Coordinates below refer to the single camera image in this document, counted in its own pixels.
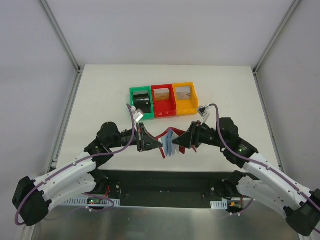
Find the red leather card holder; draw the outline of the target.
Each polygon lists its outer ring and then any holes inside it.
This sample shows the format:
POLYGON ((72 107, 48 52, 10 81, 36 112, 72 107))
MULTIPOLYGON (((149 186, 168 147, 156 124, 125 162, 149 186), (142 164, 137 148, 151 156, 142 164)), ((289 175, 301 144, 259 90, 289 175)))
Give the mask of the red leather card holder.
MULTIPOLYGON (((169 128, 166 129, 163 133, 161 133, 160 135, 156 136, 155 138, 156 138, 158 141, 161 142, 160 138, 163 137, 163 136, 168 132, 169 129, 172 129, 178 136, 181 136, 181 135, 184 133, 183 130, 180 130, 180 129, 177 129, 177 128, 174 128, 174 127, 169 127, 169 128)), ((162 158, 165 159, 162 148, 163 148, 163 146, 162 146, 159 150, 160 150, 160 153, 161 153, 162 158)), ((179 146, 179 154, 183 154, 183 155, 184 155, 185 152, 186 152, 186 149, 185 149, 184 147, 179 146)))

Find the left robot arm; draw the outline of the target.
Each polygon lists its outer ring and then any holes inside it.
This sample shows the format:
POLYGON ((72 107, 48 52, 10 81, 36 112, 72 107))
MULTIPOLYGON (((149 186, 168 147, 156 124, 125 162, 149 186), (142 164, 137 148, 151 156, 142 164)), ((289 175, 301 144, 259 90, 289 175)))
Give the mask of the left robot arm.
POLYGON ((143 123, 120 132, 114 122, 106 122, 94 141, 69 163, 34 179, 29 176, 20 179, 12 198, 16 208, 15 224, 33 226, 70 198, 89 192, 102 194, 107 178, 99 167, 130 146, 136 146, 141 153, 159 149, 163 144, 143 123))

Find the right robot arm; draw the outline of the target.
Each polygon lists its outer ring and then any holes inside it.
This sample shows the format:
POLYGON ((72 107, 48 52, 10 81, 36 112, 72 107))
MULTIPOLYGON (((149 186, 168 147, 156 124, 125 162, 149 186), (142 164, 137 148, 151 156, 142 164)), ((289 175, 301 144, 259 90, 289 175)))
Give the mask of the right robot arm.
POLYGON ((193 121, 173 144, 186 149, 205 144, 218 147, 224 157, 245 172, 236 171, 225 180, 230 197, 250 197, 285 218, 298 234, 308 237, 320 223, 320 190, 311 190, 275 168, 249 142, 239 136, 231 118, 222 117, 215 128, 193 121))

